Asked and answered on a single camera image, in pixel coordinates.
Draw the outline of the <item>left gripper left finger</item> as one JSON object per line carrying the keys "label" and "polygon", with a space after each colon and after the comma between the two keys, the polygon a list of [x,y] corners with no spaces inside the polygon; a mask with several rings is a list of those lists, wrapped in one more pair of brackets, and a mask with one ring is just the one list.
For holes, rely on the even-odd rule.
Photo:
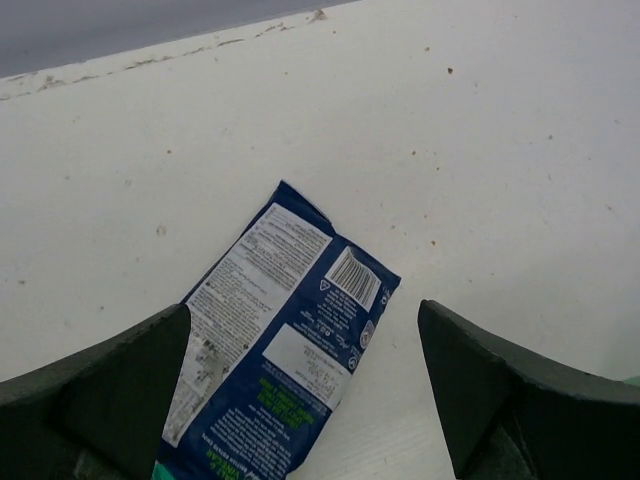
{"label": "left gripper left finger", "polygon": [[151,478],[190,330],[172,305],[2,382],[2,478]]}

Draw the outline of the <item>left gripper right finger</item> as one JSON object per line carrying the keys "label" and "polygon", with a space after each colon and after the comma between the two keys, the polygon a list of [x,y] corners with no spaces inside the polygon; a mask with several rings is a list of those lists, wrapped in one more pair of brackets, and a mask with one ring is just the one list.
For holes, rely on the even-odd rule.
{"label": "left gripper right finger", "polygon": [[566,366],[434,300],[417,324],[456,478],[638,478],[638,381]]}

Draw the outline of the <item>teal Fox's candy bag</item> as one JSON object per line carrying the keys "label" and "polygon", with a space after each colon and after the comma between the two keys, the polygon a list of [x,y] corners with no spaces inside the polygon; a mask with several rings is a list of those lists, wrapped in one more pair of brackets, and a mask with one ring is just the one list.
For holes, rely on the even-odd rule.
{"label": "teal Fox's candy bag", "polygon": [[640,375],[635,375],[633,377],[624,379],[624,380],[619,380],[620,384],[624,384],[627,386],[633,386],[633,387],[640,387]]}

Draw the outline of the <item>blue snack bag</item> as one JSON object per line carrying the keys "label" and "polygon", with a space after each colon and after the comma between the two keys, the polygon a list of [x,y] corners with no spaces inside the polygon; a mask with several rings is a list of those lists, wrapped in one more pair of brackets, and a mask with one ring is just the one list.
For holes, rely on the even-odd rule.
{"label": "blue snack bag", "polygon": [[283,479],[307,458],[400,278],[280,183],[184,297],[156,479]]}

